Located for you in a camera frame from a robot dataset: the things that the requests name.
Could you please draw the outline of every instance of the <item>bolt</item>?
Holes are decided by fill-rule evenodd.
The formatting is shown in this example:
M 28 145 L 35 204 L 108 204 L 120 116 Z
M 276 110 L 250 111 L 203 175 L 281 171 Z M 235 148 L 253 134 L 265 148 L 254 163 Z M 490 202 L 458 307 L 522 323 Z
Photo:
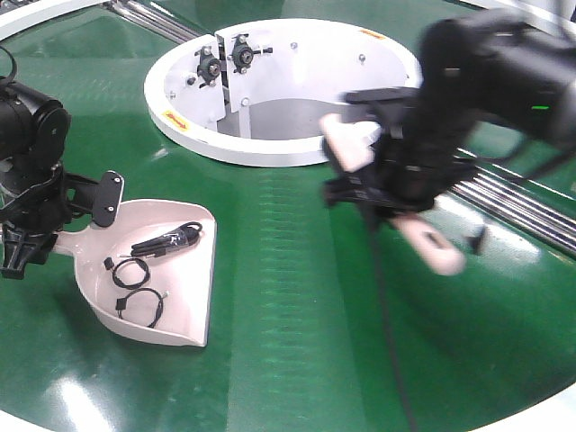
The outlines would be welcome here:
M 213 64 L 209 65 L 208 66 L 208 73 L 212 77 L 217 77 L 220 74 L 220 64 L 219 63 L 213 63 Z
M 249 49 L 244 49 L 240 54 L 240 61 L 245 65 L 249 65 L 250 63 L 252 63 L 253 58 L 254 55 L 250 52 Z

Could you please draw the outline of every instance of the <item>cable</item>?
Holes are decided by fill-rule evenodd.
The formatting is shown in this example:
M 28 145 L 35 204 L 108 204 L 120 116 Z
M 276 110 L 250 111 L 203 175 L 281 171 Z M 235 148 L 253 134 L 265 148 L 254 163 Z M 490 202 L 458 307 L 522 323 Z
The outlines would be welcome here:
M 396 345 L 396 338 L 392 327 L 392 315 L 387 302 L 387 283 L 382 269 L 382 250 L 375 235 L 376 228 L 379 221 L 375 217 L 374 208 L 367 204 L 358 204 L 361 214 L 363 215 L 366 228 L 368 230 L 368 238 L 370 250 L 373 258 L 374 279 L 378 287 L 378 297 L 382 309 L 382 331 L 384 333 L 384 340 L 388 348 L 388 356 L 391 362 L 392 374 L 396 389 L 400 397 L 400 405 L 404 412 L 404 417 L 408 422 L 410 432 L 418 432 L 418 422 L 414 416 L 410 397 L 406 389 L 406 383 L 402 377 L 401 361 L 398 356 L 398 348 Z
M 138 267 L 140 267 L 143 271 L 144 271 L 144 275 L 142 276 L 142 280 L 140 282 L 136 282 L 136 283 L 125 283 L 119 276 L 118 276 L 118 271 L 120 270 L 120 268 L 122 266 L 127 265 L 128 263 L 136 263 L 138 265 Z M 143 284 L 145 284 L 147 281 L 150 280 L 150 269 L 148 267 L 148 264 L 146 264 L 146 262 L 141 259 L 141 258 L 137 258 L 137 257 L 132 257 L 132 258 L 127 258 L 124 259 L 123 261 L 121 261 L 120 263 L 118 263 L 117 265 L 114 265 L 114 262 L 112 261 L 112 259 L 108 256 L 105 260 L 104 260 L 104 266 L 106 267 L 106 270 L 111 270 L 112 269 L 112 280 L 114 281 L 114 283 L 117 286 L 120 286 L 121 288 L 125 288 L 127 290 L 137 290 L 139 289 Z
M 128 302 L 128 299 L 132 295 L 134 295 L 135 293 L 143 293 L 143 292 L 153 293 L 158 297 L 158 306 L 156 307 L 156 313 L 154 315 L 154 320 L 146 326 L 146 327 L 153 329 L 156 326 L 156 324 L 158 323 L 158 320 L 160 320 L 160 317 L 162 316 L 162 312 L 164 312 L 164 299 L 162 298 L 162 296 L 160 295 L 160 293 L 158 291 L 153 290 L 152 288 L 138 288 L 136 290 L 129 292 L 129 294 L 126 297 L 121 297 L 120 299 L 116 299 L 116 310 L 118 311 L 118 318 L 120 318 L 121 320 L 124 319 L 124 317 L 122 316 L 122 311 L 126 310 L 126 303 Z

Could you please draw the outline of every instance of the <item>green conveyor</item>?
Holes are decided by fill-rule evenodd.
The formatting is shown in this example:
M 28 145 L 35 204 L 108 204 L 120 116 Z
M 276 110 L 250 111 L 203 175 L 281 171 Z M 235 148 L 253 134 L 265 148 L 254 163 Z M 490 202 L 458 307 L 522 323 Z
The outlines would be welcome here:
M 411 50 L 428 24 L 470 12 L 440 0 L 157 3 L 201 32 L 314 17 L 362 25 Z M 367 234 L 352 205 L 325 208 L 327 166 L 233 166 L 167 139 L 149 118 L 142 85 L 175 45 L 102 7 L 38 25 L 5 46 L 18 79 L 72 114 L 67 170 L 94 178 L 118 171 L 126 200 L 199 203 L 219 232 L 206 348 L 111 333 L 77 289 L 70 257 L 53 254 L 30 265 L 23 281 L 2 280 L 1 410 L 57 432 L 92 430 L 83 410 L 101 414 L 102 432 L 407 430 Z M 515 139 L 483 128 L 472 149 L 501 154 Z M 540 146 L 518 168 L 548 153 Z M 575 167 L 531 194 L 573 217 Z M 479 211 L 449 203 L 427 217 L 465 248 Z M 477 428 L 576 379 L 574 259 L 493 224 L 485 253 L 467 254 L 466 271 L 453 277 L 432 274 L 394 230 L 378 234 L 401 370 L 424 432 Z M 70 386 L 89 407 L 69 403 L 62 389 Z

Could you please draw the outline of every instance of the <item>dustpan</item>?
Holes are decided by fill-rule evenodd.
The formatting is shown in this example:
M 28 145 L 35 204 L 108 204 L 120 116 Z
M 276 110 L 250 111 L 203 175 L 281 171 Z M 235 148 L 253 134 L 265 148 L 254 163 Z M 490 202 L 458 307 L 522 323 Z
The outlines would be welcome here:
M 147 258 L 150 278 L 143 287 L 164 296 L 162 316 L 154 328 L 158 298 L 149 292 L 133 295 L 121 319 L 117 299 L 130 291 L 117 286 L 104 260 L 120 263 L 131 245 L 153 239 L 190 222 L 202 224 L 200 240 L 191 247 Z M 126 338 L 162 345 L 204 347 L 208 336 L 216 221 L 204 207 L 188 202 L 134 200 L 122 202 L 109 228 L 91 224 L 79 232 L 60 232 L 54 251 L 74 258 L 76 282 L 96 317 Z M 138 278 L 142 270 L 126 265 L 122 278 Z

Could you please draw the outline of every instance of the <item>warning sticker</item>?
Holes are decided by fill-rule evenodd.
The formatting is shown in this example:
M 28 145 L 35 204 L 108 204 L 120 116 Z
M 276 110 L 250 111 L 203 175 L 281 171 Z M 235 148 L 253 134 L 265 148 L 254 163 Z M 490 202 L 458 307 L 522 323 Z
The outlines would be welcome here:
M 162 115 L 169 119 L 180 131 L 188 131 L 188 121 L 179 115 L 170 110 L 162 112 Z
M 373 30 L 362 29 L 360 32 L 362 32 L 363 34 L 367 34 L 368 36 L 372 36 L 373 38 L 376 38 L 379 40 L 386 39 L 386 36 L 376 32 L 376 31 L 373 31 Z

